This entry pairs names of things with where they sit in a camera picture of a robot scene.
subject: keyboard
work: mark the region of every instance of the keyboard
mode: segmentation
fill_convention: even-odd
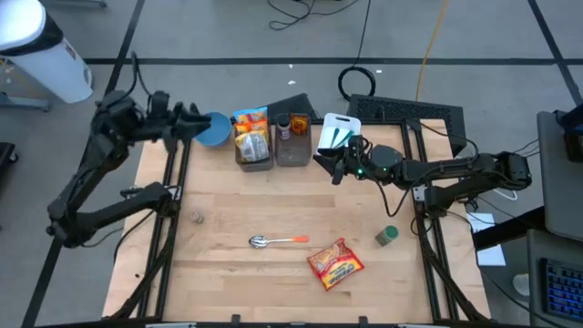
[[[583,267],[540,260],[543,311],[583,323]]]

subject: bottle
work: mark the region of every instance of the bottle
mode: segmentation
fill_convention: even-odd
[[[277,130],[281,140],[290,138],[290,116],[288,114],[278,115]]]

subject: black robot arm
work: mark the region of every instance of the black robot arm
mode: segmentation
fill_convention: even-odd
[[[186,109],[178,103],[168,110],[169,95],[162,91],[155,92],[149,103],[148,111],[143,112],[123,91],[113,91],[97,103],[81,166],[48,206],[51,225],[46,231],[65,247],[83,245],[98,229],[140,210],[152,209],[164,216],[178,210],[173,193],[154,182],[133,197],[102,210],[77,212],[106,174],[128,158],[129,147],[136,142],[162,138],[167,150],[175,151],[175,139],[193,138],[210,127],[210,118],[201,116],[194,104]]]
[[[332,184],[352,174],[383,185],[393,183],[401,190],[414,189],[415,199],[424,202],[424,210],[439,216],[444,216],[455,200],[495,188],[523,190],[532,182],[527,159],[510,152],[421,162],[403,159],[400,152],[387,146],[372,147],[363,136],[352,136],[348,147],[318,149],[318,153],[313,158],[332,175]],[[424,186],[433,180],[454,178],[461,180],[449,187]]]

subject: white container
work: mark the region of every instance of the white container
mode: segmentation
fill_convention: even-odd
[[[68,104],[93,93],[91,69],[38,0],[0,1],[0,56]]]
[[[348,146],[348,139],[346,137],[349,133],[352,136],[361,134],[360,119],[334,113],[326,114],[324,116],[320,142],[318,142],[318,149]]]

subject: blue bowl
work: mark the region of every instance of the blue bowl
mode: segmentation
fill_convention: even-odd
[[[232,125],[230,119],[219,112],[210,112],[204,116],[210,117],[210,128],[194,137],[206,147],[222,146],[230,137]]]

